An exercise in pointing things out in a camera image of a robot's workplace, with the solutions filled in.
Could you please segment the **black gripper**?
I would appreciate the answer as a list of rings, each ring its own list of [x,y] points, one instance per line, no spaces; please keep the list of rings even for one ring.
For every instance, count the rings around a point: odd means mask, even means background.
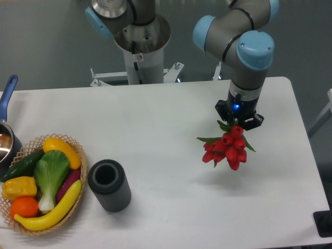
[[[256,112],[256,106],[262,86],[257,89],[244,89],[231,81],[227,100],[219,100],[215,109],[220,118],[229,124],[238,125],[246,131],[258,128],[264,121],[264,117]]]

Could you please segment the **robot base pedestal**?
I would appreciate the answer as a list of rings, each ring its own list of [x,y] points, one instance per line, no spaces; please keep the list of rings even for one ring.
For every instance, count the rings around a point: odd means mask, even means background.
[[[129,85],[163,83],[164,49],[170,36],[170,25],[159,14],[148,25],[130,24],[114,35],[123,52]]]

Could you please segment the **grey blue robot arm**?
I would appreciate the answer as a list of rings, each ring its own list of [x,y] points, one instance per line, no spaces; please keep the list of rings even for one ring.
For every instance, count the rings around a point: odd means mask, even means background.
[[[192,40],[232,69],[228,97],[215,106],[219,116],[251,130],[264,119],[256,105],[274,53],[272,37],[261,28],[278,13],[279,2],[228,1],[228,7],[222,18],[202,17]],[[154,1],[91,1],[85,15],[98,34],[113,38],[123,51],[129,84],[164,82],[164,48],[171,30]]]

